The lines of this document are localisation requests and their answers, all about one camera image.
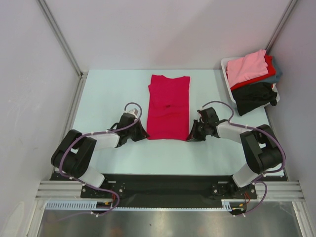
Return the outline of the magenta t shirt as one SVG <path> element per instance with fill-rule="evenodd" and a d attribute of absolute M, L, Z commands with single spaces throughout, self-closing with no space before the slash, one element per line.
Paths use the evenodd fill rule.
<path fill-rule="evenodd" d="M 189 88 L 189 76 L 171 79 L 152 75 L 148 85 L 147 133 L 150 140 L 186 140 L 190 124 Z"/>

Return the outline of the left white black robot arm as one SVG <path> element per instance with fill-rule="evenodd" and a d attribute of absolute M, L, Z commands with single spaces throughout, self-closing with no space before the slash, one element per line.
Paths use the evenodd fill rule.
<path fill-rule="evenodd" d="M 105 176 L 90 166 L 93 152 L 107 148 L 119 148 L 127 140 L 134 142 L 149 138 L 142 127 L 137 109 L 125 111 L 119 122 L 105 132 L 83 136 L 70 130 L 51 157 L 51 164 L 66 175 L 92 185 L 92 192 L 102 198 L 108 194 Z"/>

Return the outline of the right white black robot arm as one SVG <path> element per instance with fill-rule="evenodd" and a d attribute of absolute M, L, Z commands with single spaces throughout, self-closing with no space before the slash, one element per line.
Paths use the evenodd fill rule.
<path fill-rule="evenodd" d="M 284 151 L 268 125 L 255 128 L 234 125 L 227 119 L 219 119 L 213 107 L 197 110 L 197 113 L 199 119 L 194 120 L 187 141 L 202 142 L 207 136 L 212 136 L 242 145 L 246 163 L 230 178 L 228 193 L 231 197 L 241 197 L 245 187 L 285 161 Z"/>

